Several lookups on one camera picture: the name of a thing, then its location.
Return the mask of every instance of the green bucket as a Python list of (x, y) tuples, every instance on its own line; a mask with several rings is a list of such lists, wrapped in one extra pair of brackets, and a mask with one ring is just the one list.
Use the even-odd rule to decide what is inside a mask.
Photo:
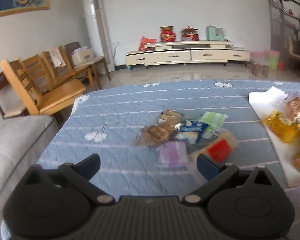
[(270, 70), (277, 70), (279, 63), (280, 52), (274, 50), (265, 51), (267, 58), (269, 60)]

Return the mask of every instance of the gray sofa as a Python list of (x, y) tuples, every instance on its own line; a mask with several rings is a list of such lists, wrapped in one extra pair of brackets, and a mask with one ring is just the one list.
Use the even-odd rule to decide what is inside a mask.
[(5, 202), (57, 132), (57, 125), (50, 116), (32, 115), (0, 121), (0, 227)]

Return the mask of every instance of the bed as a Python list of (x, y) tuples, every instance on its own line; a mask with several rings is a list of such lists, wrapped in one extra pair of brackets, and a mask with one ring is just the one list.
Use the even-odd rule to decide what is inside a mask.
[[(229, 84), (220, 87), (220, 83)], [(186, 168), (158, 164), (156, 148), (135, 147), (145, 125), (156, 123), (161, 111), (174, 109), (188, 119), (214, 111), (228, 115), (224, 127), (240, 142), (226, 162), (244, 169), (265, 165), (286, 189), (285, 178), (271, 141), (248, 103), (248, 94), (277, 86), (300, 94), (300, 83), (255, 80), (204, 80), (137, 85), (91, 92), (76, 100), (72, 115), (38, 163), (56, 168), (77, 163), (92, 153), (101, 158), (100, 171), (90, 180), (118, 199), (121, 195), (185, 194), (204, 183)], [(203, 147), (200, 142), (196, 147)], [(300, 188), (286, 189), (296, 206), (291, 239), (300, 240)]]

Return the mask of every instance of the mint green appliance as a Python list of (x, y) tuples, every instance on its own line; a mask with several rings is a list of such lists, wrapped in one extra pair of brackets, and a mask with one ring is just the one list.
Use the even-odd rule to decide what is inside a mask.
[(226, 30), (222, 28), (217, 28), (215, 26), (209, 25), (207, 27), (207, 40), (208, 41), (225, 41)]

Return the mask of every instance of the green snack wrapper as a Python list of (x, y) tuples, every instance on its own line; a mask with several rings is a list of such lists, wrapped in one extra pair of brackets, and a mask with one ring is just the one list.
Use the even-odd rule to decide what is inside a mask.
[(209, 125), (209, 127), (206, 129), (207, 131), (219, 132), (226, 118), (228, 118), (226, 114), (205, 112), (203, 116), (199, 117), (198, 119), (194, 119), (193, 121), (207, 123)]

